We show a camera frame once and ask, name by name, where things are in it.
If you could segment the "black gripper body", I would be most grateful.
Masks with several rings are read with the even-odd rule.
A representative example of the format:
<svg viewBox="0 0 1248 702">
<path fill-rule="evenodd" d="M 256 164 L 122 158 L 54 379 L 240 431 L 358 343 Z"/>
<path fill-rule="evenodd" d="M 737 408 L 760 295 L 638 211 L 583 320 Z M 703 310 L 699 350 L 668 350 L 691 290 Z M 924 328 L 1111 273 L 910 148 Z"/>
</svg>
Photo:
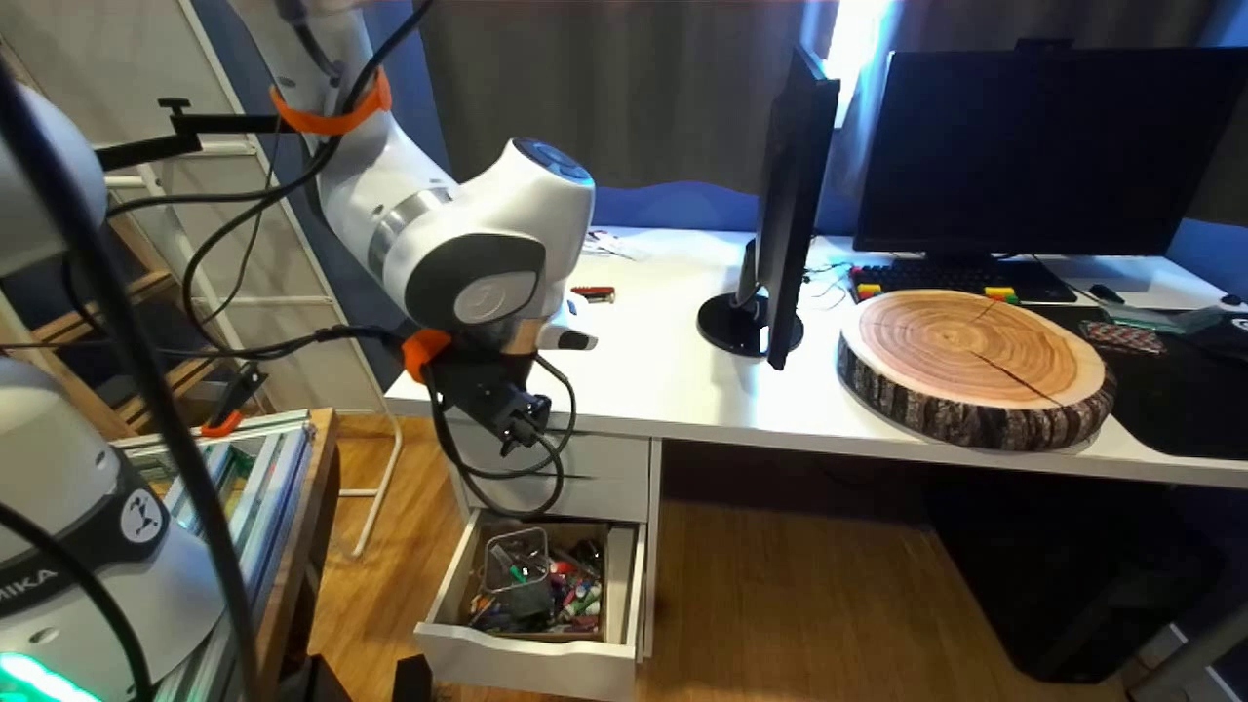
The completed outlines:
<svg viewBox="0 0 1248 702">
<path fill-rule="evenodd" d="M 548 397 L 525 392 L 525 369 L 520 356 L 456 343 L 426 367 L 426 382 L 503 450 L 529 450 L 548 424 Z"/>
</svg>

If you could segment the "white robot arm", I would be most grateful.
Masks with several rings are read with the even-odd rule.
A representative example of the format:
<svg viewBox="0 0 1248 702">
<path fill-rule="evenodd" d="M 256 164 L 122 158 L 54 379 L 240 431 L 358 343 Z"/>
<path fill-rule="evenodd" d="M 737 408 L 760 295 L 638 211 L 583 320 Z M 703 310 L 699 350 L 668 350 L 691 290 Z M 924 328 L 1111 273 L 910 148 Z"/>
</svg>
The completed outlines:
<svg viewBox="0 0 1248 702">
<path fill-rule="evenodd" d="M 543 139 L 516 139 L 453 178 L 391 108 L 386 47 L 356 0 L 231 0 L 278 82 L 274 108 L 313 148 L 322 223 L 413 320 L 403 363 L 482 431 L 543 424 L 520 336 L 553 317 L 592 219 L 592 178 Z M 248 588 L 217 489 L 170 405 L 156 350 L 100 251 L 105 158 L 40 91 L 0 82 L 4 267 L 72 252 L 105 295 L 105 332 L 141 375 L 197 523 L 162 498 L 40 367 L 0 358 L 0 666 L 50 702 L 148 702 L 215 626 L 254 642 Z"/>
</svg>

